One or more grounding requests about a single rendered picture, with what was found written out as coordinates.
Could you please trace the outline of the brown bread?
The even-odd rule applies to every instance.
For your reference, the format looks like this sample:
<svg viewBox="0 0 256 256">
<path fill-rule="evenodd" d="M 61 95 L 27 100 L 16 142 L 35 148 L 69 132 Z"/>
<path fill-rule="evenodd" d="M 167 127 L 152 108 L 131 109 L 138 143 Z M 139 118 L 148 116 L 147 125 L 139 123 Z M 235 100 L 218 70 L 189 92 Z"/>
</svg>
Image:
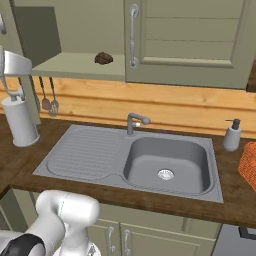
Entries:
<svg viewBox="0 0 256 256">
<path fill-rule="evenodd" d="M 99 52 L 94 59 L 95 63 L 98 63 L 100 65 L 109 64 L 113 61 L 113 57 L 105 52 Z"/>
</svg>

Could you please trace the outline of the olive green cabinet door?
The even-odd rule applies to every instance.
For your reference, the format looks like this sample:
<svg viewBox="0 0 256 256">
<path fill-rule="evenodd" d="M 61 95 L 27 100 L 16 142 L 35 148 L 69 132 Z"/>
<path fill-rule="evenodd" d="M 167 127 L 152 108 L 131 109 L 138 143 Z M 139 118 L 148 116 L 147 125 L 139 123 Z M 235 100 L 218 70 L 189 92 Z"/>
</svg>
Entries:
<svg viewBox="0 0 256 256">
<path fill-rule="evenodd" d="M 0 0 L 0 13 L 3 15 L 7 34 L 0 33 L 0 45 L 5 50 L 23 54 L 10 0 Z"/>
<path fill-rule="evenodd" d="M 136 69 L 130 67 L 130 7 Z M 124 0 L 126 80 L 244 89 L 256 52 L 256 0 Z"/>
</svg>

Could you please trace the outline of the olive green open cabinet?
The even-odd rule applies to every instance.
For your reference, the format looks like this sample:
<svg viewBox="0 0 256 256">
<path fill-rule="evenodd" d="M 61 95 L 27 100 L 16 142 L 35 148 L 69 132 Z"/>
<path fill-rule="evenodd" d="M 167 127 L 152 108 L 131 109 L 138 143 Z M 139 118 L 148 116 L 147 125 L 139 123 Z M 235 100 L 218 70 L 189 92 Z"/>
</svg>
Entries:
<svg viewBox="0 0 256 256">
<path fill-rule="evenodd" d="M 123 80 L 123 0 L 10 0 L 25 57 L 40 76 Z M 94 62 L 99 52 L 113 57 Z"/>
</svg>

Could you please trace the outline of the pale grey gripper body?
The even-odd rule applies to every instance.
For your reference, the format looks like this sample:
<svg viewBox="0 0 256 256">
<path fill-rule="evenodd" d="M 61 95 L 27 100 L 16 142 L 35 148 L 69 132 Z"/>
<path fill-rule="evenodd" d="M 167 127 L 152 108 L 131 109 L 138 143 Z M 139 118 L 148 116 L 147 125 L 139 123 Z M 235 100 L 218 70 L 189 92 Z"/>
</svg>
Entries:
<svg viewBox="0 0 256 256">
<path fill-rule="evenodd" d="M 32 71 L 32 62 L 0 46 L 0 76 L 24 76 Z"/>
</svg>

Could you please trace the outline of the grey soap dispenser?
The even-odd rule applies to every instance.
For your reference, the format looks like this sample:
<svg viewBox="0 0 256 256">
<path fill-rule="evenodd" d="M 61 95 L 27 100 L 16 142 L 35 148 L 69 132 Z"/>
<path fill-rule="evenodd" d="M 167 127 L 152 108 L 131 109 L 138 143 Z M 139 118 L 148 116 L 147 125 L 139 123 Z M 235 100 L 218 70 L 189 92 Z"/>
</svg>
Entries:
<svg viewBox="0 0 256 256">
<path fill-rule="evenodd" d="M 236 151 L 240 144 L 240 136 L 240 119 L 235 118 L 232 120 L 232 125 L 226 130 L 226 134 L 223 139 L 223 148 L 229 152 Z"/>
</svg>

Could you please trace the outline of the grey steel sink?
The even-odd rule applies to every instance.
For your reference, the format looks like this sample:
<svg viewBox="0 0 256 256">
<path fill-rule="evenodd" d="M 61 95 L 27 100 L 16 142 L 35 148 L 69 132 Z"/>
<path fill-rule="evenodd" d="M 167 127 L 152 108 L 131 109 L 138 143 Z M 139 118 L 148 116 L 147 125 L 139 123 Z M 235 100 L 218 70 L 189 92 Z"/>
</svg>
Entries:
<svg viewBox="0 0 256 256">
<path fill-rule="evenodd" d="M 223 201 L 210 138 L 71 125 L 38 176 Z"/>
</svg>

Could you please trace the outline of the orange woven basket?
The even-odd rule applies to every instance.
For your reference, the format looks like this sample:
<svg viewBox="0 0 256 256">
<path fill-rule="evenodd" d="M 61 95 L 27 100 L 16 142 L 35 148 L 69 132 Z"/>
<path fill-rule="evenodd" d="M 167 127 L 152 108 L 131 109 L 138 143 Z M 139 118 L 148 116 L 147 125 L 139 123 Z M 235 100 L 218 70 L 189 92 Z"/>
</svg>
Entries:
<svg viewBox="0 0 256 256">
<path fill-rule="evenodd" d="M 256 142 L 244 146 L 238 172 L 256 192 Z"/>
</svg>

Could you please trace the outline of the grey tap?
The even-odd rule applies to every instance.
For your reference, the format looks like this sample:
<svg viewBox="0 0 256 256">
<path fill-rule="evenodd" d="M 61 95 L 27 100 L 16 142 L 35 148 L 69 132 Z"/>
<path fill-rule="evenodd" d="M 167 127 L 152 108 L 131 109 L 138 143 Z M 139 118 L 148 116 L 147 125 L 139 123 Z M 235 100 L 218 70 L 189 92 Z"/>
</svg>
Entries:
<svg viewBox="0 0 256 256">
<path fill-rule="evenodd" d="M 144 125 L 150 124 L 151 120 L 148 117 L 141 116 L 136 113 L 129 113 L 127 116 L 127 135 L 132 136 L 133 135 L 133 119 L 140 120 Z"/>
</svg>

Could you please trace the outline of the grey dishwasher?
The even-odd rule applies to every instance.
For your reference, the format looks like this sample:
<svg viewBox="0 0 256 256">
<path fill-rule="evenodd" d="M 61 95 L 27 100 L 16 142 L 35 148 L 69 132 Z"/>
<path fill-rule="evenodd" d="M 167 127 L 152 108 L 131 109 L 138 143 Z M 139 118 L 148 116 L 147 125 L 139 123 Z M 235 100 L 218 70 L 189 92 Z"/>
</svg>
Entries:
<svg viewBox="0 0 256 256">
<path fill-rule="evenodd" d="M 211 256 L 256 256 L 256 228 L 223 224 Z"/>
</svg>

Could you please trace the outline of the grey hanging slotted spatula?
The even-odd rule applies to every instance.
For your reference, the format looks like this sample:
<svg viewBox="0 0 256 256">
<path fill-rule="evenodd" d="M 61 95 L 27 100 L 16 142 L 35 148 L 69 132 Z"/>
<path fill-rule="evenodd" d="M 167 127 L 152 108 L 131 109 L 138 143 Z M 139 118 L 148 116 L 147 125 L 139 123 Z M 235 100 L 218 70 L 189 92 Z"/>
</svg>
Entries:
<svg viewBox="0 0 256 256">
<path fill-rule="evenodd" d="M 51 89 L 54 89 L 54 83 L 53 83 L 53 78 L 50 77 L 49 78 L 50 81 L 50 85 L 51 85 Z M 50 109 L 49 109 L 49 115 L 50 116 L 56 116 L 58 114 L 58 110 L 59 110 L 59 103 L 56 99 L 56 95 L 53 95 L 53 101 L 50 103 Z"/>
</svg>

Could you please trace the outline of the olive green cupboard door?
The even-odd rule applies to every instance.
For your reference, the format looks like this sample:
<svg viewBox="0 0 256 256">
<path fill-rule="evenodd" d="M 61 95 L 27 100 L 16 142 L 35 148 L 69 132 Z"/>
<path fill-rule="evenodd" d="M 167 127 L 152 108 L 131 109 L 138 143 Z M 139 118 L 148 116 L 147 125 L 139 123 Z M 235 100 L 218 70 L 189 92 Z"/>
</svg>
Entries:
<svg viewBox="0 0 256 256">
<path fill-rule="evenodd" d="M 120 224 L 122 253 L 124 230 L 130 231 L 128 248 L 130 256 L 211 256 L 214 239 L 202 238 L 177 232 L 146 228 L 128 223 Z"/>
<path fill-rule="evenodd" d="M 108 248 L 108 227 L 114 227 L 112 243 L 116 247 L 114 253 L 109 252 Z M 122 256 L 119 223 L 99 219 L 93 226 L 88 228 L 89 237 L 96 244 L 101 252 L 101 256 Z"/>
</svg>

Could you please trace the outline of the white paper towel roll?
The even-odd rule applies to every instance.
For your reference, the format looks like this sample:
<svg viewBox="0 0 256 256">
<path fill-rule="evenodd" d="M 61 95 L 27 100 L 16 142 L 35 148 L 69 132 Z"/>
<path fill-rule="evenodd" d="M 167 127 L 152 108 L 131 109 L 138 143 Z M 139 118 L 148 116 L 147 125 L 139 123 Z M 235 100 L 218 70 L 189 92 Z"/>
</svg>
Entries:
<svg viewBox="0 0 256 256">
<path fill-rule="evenodd" d="M 28 147 L 36 143 L 40 135 L 31 121 L 26 102 L 20 97 L 16 101 L 7 97 L 2 101 L 2 106 L 12 133 L 13 144 L 17 147 Z"/>
</svg>

